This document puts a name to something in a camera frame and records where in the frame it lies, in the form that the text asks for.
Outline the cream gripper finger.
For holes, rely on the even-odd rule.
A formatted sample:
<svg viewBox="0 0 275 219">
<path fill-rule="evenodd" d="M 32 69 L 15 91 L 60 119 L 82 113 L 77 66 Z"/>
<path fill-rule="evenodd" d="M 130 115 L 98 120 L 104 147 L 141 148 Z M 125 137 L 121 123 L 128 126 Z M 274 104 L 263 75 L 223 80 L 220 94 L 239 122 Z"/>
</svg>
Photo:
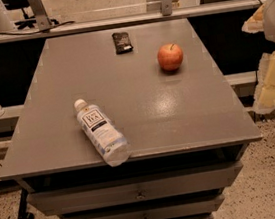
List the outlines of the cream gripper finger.
<svg viewBox="0 0 275 219">
<path fill-rule="evenodd" d="M 257 32 L 264 31 L 263 25 L 263 11 L 264 11 L 264 4 L 262 4 L 252 16 L 249 17 L 248 20 L 242 25 L 242 31 L 246 33 L 255 34 Z"/>
<path fill-rule="evenodd" d="M 264 53 L 259 63 L 253 110 L 261 115 L 275 110 L 275 51 Z"/>
</svg>

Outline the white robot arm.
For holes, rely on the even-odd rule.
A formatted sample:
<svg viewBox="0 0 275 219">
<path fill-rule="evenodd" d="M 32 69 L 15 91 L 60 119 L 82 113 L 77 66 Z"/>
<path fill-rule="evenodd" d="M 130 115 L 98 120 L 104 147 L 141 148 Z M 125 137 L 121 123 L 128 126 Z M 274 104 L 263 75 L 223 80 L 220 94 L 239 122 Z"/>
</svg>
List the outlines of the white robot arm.
<svg viewBox="0 0 275 219">
<path fill-rule="evenodd" d="M 266 40 L 275 43 L 275 0 L 266 0 L 242 26 L 243 32 L 263 32 Z M 257 79 L 252 110 L 268 114 L 275 110 L 275 50 L 262 55 Z"/>
</svg>

